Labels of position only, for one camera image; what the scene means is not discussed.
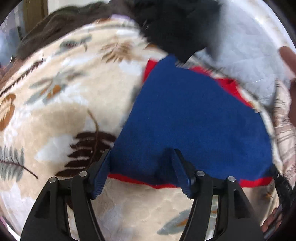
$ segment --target blue cloth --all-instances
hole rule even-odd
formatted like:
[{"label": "blue cloth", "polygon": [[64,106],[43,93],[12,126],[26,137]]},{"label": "blue cloth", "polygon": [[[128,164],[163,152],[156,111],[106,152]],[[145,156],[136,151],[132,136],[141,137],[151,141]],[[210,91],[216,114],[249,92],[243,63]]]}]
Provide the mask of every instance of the blue cloth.
[{"label": "blue cloth", "polygon": [[269,175],[271,143],[259,113],[211,77],[175,67],[168,56],[151,71],[110,153],[110,170],[151,185],[178,181],[172,149],[212,177]]}]

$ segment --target floral blanket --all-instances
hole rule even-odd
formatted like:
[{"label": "floral blanket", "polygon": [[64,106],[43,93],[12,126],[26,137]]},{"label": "floral blanket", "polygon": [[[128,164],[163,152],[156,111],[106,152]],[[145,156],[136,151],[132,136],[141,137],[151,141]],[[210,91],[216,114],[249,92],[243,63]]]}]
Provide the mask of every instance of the floral blanket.
[{"label": "floral blanket", "polygon": [[[18,234],[50,177],[72,177],[113,146],[148,60],[165,56],[146,42],[134,22],[99,19],[33,54],[6,83],[0,93],[0,209]],[[261,113],[273,162],[282,171],[268,113],[248,92],[239,92]],[[273,184],[244,191],[260,221],[278,204]],[[92,204],[106,240],[165,241],[179,240],[192,201],[180,188],[108,178]],[[73,211],[68,212],[72,236],[78,239]],[[214,197],[207,239],[216,213]]]}]

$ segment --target black fabric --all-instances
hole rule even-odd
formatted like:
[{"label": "black fabric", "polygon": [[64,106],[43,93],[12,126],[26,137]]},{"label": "black fabric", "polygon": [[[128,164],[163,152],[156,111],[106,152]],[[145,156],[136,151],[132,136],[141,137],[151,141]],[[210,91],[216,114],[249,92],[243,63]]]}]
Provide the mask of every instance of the black fabric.
[{"label": "black fabric", "polygon": [[186,62],[204,49],[217,29],[213,0],[135,0],[134,13],[148,41]]}]

